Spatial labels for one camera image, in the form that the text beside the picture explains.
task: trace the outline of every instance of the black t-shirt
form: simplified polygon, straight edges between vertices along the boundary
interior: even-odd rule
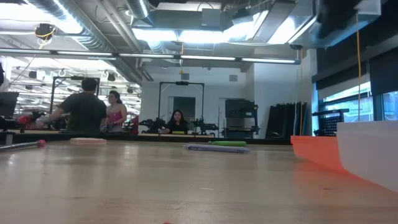
[[[187,122],[182,122],[180,125],[177,125],[173,121],[170,121],[167,125],[166,128],[170,129],[170,134],[173,131],[183,131],[185,134],[188,134],[188,123]]]
[[[60,107],[65,113],[70,113],[69,131],[97,133],[101,120],[106,117],[106,105],[91,93],[72,94]]]

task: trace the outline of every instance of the doorway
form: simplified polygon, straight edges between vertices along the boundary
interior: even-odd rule
[[[195,97],[181,97],[174,96],[169,98],[169,117],[170,119],[173,115],[173,111],[180,110],[185,120],[194,121],[195,120],[195,110],[196,110],[196,98]]]

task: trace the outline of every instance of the seated woman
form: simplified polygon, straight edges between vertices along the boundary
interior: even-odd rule
[[[161,134],[173,133],[173,131],[183,131],[188,134],[188,122],[184,119],[184,116],[180,110],[175,110],[170,121],[167,123],[165,129],[159,130]]]
[[[111,106],[106,109],[106,124],[109,133],[123,132],[123,122],[127,119],[127,108],[120,100],[120,94],[114,90],[109,92],[108,101]]]

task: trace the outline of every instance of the hanging cord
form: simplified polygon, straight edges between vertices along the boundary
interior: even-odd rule
[[[361,49],[359,46],[359,22],[358,22],[358,13],[356,14],[356,49],[357,49],[357,54],[358,54],[358,80],[359,80],[359,85],[358,85],[358,122],[361,121]]]
[[[300,50],[300,61],[303,61],[303,49]],[[300,78],[300,135],[303,130],[303,102],[302,102],[302,94],[303,94],[303,65],[300,65],[301,70],[301,78]]]
[[[53,32],[54,32],[54,30],[51,31],[50,33],[44,35],[45,40],[44,40],[44,41],[42,42],[42,44],[40,45],[39,50],[42,49],[42,48],[44,47],[45,43],[47,42],[47,38],[48,38],[49,35],[52,34]],[[19,78],[26,72],[26,70],[29,68],[29,66],[31,65],[31,63],[33,62],[33,60],[36,58],[36,56],[37,56],[37,54],[35,54],[35,55],[32,57],[32,60],[30,60],[30,62],[26,65],[26,67],[23,69],[23,71],[17,76],[17,78],[15,78],[13,81],[11,81],[10,83],[8,83],[7,87],[5,87],[5,88],[10,87],[11,84],[13,84],[14,82],[18,81],[18,79],[19,79]]]
[[[183,55],[183,53],[184,53],[184,42],[181,43],[181,55]],[[180,74],[182,75],[182,74],[184,73],[184,72],[182,71],[182,63],[183,63],[183,60],[180,59],[180,61],[181,61],[181,71],[180,71]]]

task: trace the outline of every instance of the fluorescent light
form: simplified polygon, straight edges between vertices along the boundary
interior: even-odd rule
[[[133,29],[132,31],[137,39],[147,42],[177,40],[177,35],[173,30]]]
[[[139,58],[174,58],[174,55],[166,54],[119,54],[120,57],[139,57]]]
[[[314,22],[317,21],[317,17],[315,16],[307,25],[305,25],[302,29],[300,29],[289,41],[288,43],[294,42],[297,38],[299,38]]]
[[[104,52],[69,52],[69,51],[58,51],[58,54],[64,54],[64,55],[82,55],[82,56],[112,56],[112,53],[104,53]]]
[[[194,44],[217,44],[223,42],[223,33],[221,31],[185,30],[178,40]]]
[[[258,62],[258,63],[289,63],[295,64],[296,60],[285,60],[285,59],[272,59],[272,58],[242,58],[242,62]]]
[[[254,22],[242,22],[236,25],[233,25],[229,29],[224,30],[223,42],[228,42],[230,39],[233,40],[245,40],[246,34],[251,30],[253,27]]]
[[[51,54],[49,50],[28,50],[28,49],[2,49],[0,53],[17,53],[17,54]]]
[[[195,55],[181,55],[181,59],[227,60],[227,61],[235,61],[235,58],[234,58],[234,57],[214,57],[214,56],[195,56]]]
[[[285,44],[295,34],[295,24],[291,17],[288,17],[268,40],[268,44]]]
[[[260,14],[253,15],[254,25],[246,35],[246,40],[252,39],[257,31],[260,29],[261,24],[264,22],[268,15],[268,10],[262,11]]]

